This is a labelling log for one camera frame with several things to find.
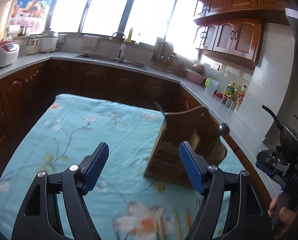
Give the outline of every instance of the sink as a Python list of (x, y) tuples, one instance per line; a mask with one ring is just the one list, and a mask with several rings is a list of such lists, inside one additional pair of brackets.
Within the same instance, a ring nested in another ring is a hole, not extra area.
[(88, 59), (94, 59), (94, 60), (101, 60), (101, 61), (107, 61), (107, 62), (113, 62), (113, 63), (117, 63), (117, 64), (121, 64), (124, 66), (128, 66), (128, 67), (135, 67), (135, 68), (140, 68), (143, 70), (147, 70), (144, 66), (144, 64), (140, 64), (140, 63), (135, 63), (132, 61), (128, 61), (128, 60), (121, 60), (115, 57), (109, 57), (109, 56), (103, 56), (103, 55), (95, 55), (95, 54), (83, 54), (83, 55), (79, 55), (76, 56), (78, 58), (88, 58)]

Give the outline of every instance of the white countertop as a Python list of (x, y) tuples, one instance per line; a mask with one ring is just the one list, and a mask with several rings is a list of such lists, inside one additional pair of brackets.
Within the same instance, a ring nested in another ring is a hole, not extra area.
[[(150, 66), (146, 66), (148, 69), (142, 70), (138, 68), (128, 67), (112, 62), (105, 62), (99, 60), (75, 58), (75, 56), (81, 55), (81, 53), (73, 52), (53, 52), (53, 53), (38, 53), (29, 56), (18, 57), (17, 61), (11, 64), (8, 67), (0, 69), (0, 79), (14, 73), (23, 68), (29, 67), (31, 65), (49, 60), (49, 59), (58, 59), (58, 60), (67, 60), (75, 62), (85, 62), (95, 65), (103, 65), (108, 67), (114, 67), (119, 69), (125, 69), (133, 72), (138, 72), (141, 74), (154, 76), (162, 78), (171, 82), (180, 84), (188, 93), (190, 93), (201, 105), (206, 106), (210, 114), (219, 122), (226, 122), (230, 127), (230, 136), (244, 152), (246, 157), (255, 167), (256, 154), (260, 150), (268, 149), (268, 146), (263, 144), (257, 135), (250, 130), (247, 125), (245, 125), (234, 113), (229, 110), (226, 106), (221, 104), (221, 100), (216, 96), (211, 96), (204, 92), (204, 87), (197, 85), (183, 77), (178, 77), (173, 73), (168, 73), (162, 70), (154, 69)], [(265, 184), (268, 192), (272, 198), (275, 198), (280, 193), (280, 186), (268, 178), (268, 176), (256, 168), (260, 178)]]

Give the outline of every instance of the metal bolt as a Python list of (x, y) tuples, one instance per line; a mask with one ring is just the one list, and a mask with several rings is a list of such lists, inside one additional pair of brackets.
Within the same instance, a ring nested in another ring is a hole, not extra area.
[(210, 171), (216, 171), (218, 169), (218, 167), (215, 166), (215, 165), (209, 165), (208, 168), (209, 168)]
[(38, 177), (43, 177), (45, 175), (46, 175), (46, 173), (44, 171), (40, 171), (40, 172), (37, 173)]
[(76, 165), (76, 164), (71, 165), (71, 166), (69, 167), (69, 169), (70, 169), (71, 171), (76, 171), (78, 168), (79, 168), (79, 167), (78, 167), (78, 165)]
[(244, 177), (248, 177), (250, 175), (250, 173), (246, 170), (241, 171), (241, 173)]

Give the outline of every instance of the hand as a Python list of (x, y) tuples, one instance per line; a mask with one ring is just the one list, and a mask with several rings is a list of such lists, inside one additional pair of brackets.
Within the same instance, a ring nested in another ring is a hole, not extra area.
[[(278, 203), (278, 198), (275, 198), (270, 203), (270, 208), (268, 210), (270, 218), (272, 218), (275, 213), (275, 208), (276, 208), (277, 203)], [(279, 213), (279, 218), (280, 218), (281, 222), (286, 225), (286, 228), (283, 230), (283, 233), (292, 224), (295, 217), (296, 217), (296, 213), (294, 211), (291, 211), (286, 207), (281, 208), (280, 213)]]

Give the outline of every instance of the blue floral tablecloth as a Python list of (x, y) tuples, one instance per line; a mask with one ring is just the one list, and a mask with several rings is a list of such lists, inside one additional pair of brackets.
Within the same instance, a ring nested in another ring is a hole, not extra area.
[[(200, 195), (186, 187), (144, 178), (147, 159), (164, 122), (155, 110), (61, 94), (21, 142), (0, 179), (0, 231), (11, 238), (25, 194), (40, 170), (62, 172), (93, 153), (100, 142), (109, 145), (108, 161), (93, 191), (85, 197), (90, 216), (103, 240), (115, 239), (116, 219), (121, 239), (155, 240), (152, 217), (158, 230), (163, 223), (167, 239), (176, 239), (174, 207), (183, 238), (185, 217), (197, 213)], [(242, 165), (228, 148), (219, 165), (238, 173)], [(228, 209), (225, 195), (215, 236), (221, 233)], [(65, 235), (72, 237), (62, 195), (59, 212)]]

